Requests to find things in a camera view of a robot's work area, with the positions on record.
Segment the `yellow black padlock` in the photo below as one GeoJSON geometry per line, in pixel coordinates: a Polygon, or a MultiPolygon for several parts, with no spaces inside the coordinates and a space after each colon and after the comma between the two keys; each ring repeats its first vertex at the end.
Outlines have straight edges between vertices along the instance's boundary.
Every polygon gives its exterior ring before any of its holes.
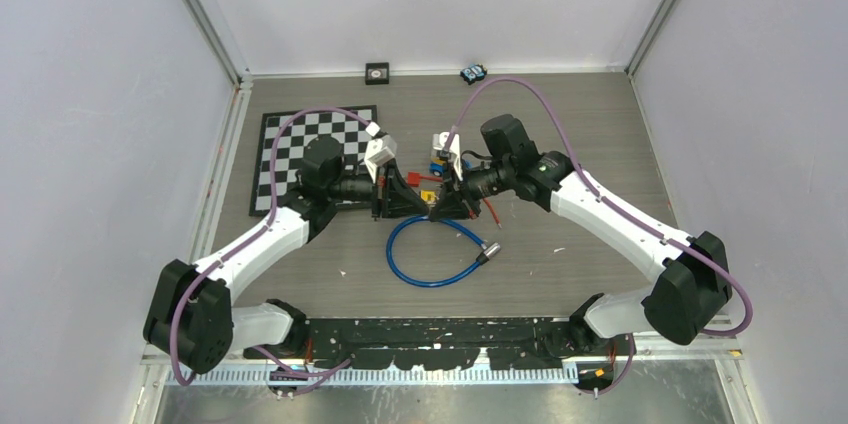
{"type": "Polygon", "coordinates": [[[434,205],[438,200],[438,194],[430,190],[421,190],[420,197],[428,204],[434,205]]]}

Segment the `red cable padlock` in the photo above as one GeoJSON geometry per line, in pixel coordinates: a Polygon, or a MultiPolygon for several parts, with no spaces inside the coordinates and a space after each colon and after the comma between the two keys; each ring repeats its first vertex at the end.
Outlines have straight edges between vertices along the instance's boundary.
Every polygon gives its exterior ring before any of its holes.
{"type": "MultiPolygon", "coordinates": [[[[433,176],[433,175],[427,175],[427,174],[421,174],[421,173],[418,173],[418,172],[408,172],[407,173],[407,183],[411,187],[413,187],[413,188],[420,187],[422,181],[441,184],[443,179],[441,177],[437,177],[437,176],[433,176]]],[[[502,221],[501,221],[494,205],[490,202],[490,200],[488,198],[483,198],[482,203],[489,210],[489,212],[492,216],[492,219],[493,219],[494,223],[496,224],[496,226],[499,229],[502,229],[503,228],[502,221]]]]}

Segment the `blue cable lock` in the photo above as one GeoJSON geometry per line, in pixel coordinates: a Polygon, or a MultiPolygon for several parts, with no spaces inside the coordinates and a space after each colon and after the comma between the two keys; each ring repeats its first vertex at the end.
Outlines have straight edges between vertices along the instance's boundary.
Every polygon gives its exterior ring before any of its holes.
{"type": "Polygon", "coordinates": [[[442,288],[461,282],[481,270],[502,251],[457,220],[431,221],[423,215],[400,222],[388,235],[385,258],[389,270],[417,288],[442,288]],[[434,266],[437,277],[409,274],[412,266],[434,266]]]}

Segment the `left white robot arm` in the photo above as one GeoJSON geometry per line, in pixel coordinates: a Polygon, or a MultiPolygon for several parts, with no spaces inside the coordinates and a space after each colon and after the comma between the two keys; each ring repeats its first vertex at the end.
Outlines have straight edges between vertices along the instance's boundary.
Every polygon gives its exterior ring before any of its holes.
{"type": "Polygon", "coordinates": [[[427,213],[427,204],[398,172],[397,144],[380,132],[366,145],[366,170],[346,169],[344,147],[330,136],[306,145],[298,181],[259,224],[219,251],[162,270],[143,327],[145,340],[167,353],[175,373],[213,370],[231,352],[265,348],[284,358],[305,350],[305,314],[279,299],[250,307],[234,301],[284,256],[321,233],[341,201],[366,202],[375,217],[427,213]]]}

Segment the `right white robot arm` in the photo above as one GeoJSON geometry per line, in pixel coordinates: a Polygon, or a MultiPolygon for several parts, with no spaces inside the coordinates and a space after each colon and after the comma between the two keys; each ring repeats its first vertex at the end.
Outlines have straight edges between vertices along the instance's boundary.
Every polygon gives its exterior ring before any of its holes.
{"type": "Polygon", "coordinates": [[[512,191],[589,231],[648,281],[635,291],[595,294],[574,311],[564,331],[573,349],[596,354],[614,337],[645,331],[688,345],[730,300],[726,250],[717,236],[693,237],[651,218],[601,188],[568,155],[539,151],[510,114],[486,121],[481,135],[488,153],[471,168],[462,162],[457,138],[434,135],[433,152],[446,167],[431,219],[471,217],[483,199],[512,191]]]}

